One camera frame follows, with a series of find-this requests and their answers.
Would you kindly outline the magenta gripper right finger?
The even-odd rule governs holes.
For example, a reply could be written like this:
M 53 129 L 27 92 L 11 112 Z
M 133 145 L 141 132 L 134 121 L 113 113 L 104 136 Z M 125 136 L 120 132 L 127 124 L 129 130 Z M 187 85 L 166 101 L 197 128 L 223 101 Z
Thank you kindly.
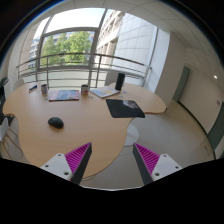
M 145 185 L 182 169 L 168 154 L 159 155 L 137 143 L 133 144 L 133 155 Z

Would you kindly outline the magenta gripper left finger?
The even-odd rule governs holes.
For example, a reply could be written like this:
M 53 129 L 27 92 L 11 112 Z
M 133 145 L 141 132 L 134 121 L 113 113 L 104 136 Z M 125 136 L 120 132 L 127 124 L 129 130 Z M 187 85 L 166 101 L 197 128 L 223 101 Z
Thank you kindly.
M 92 144 L 84 144 L 67 154 L 57 153 L 41 168 L 51 174 L 59 176 L 79 185 L 92 154 Z

